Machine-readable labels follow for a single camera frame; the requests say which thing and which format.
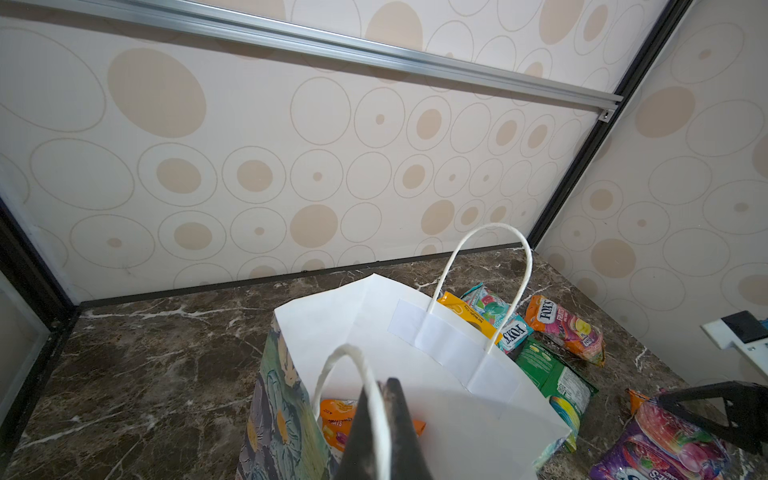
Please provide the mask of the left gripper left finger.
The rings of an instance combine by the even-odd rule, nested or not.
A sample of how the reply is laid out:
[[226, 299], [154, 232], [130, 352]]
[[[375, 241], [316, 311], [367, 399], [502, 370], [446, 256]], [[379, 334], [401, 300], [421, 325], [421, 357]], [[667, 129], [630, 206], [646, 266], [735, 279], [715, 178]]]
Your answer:
[[373, 480], [375, 478], [373, 431], [367, 401], [367, 394], [362, 390], [350, 436], [334, 475], [335, 480]]

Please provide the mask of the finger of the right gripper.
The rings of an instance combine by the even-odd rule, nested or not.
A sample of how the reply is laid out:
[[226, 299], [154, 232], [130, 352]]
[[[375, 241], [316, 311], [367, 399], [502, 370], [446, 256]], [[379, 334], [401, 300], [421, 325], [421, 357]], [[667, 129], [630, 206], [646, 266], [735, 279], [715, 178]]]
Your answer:
[[767, 455], [767, 387], [726, 381], [657, 397], [662, 408], [753, 455]]

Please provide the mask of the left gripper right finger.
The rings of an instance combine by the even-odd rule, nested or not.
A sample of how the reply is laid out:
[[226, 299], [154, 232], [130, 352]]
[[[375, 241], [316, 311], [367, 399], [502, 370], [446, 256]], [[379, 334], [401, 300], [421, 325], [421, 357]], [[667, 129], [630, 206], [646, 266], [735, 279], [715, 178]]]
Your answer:
[[432, 479], [398, 379], [389, 378], [386, 381], [383, 386], [383, 400], [392, 444], [391, 478], [394, 480]]

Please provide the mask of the floral white paper bag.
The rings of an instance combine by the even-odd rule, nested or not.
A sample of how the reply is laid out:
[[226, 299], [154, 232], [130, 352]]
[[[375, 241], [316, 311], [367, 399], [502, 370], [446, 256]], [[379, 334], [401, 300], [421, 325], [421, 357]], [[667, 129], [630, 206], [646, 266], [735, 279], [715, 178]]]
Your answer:
[[373, 274], [278, 307], [236, 467], [239, 479], [334, 479], [324, 399], [368, 397], [375, 478], [391, 478], [383, 400], [400, 381], [432, 479], [532, 479], [569, 427], [520, 367], [438, 302]]

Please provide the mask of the purple Fox's candy bag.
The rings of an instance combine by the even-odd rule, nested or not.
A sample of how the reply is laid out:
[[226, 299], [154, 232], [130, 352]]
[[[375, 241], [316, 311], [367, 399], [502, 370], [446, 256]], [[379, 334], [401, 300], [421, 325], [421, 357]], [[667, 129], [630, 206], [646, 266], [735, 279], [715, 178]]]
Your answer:
[[594, 464], [591, 479], [720, 479], [731, 464], [725, 444], [664, 409], [642, 403], [616, 443]]

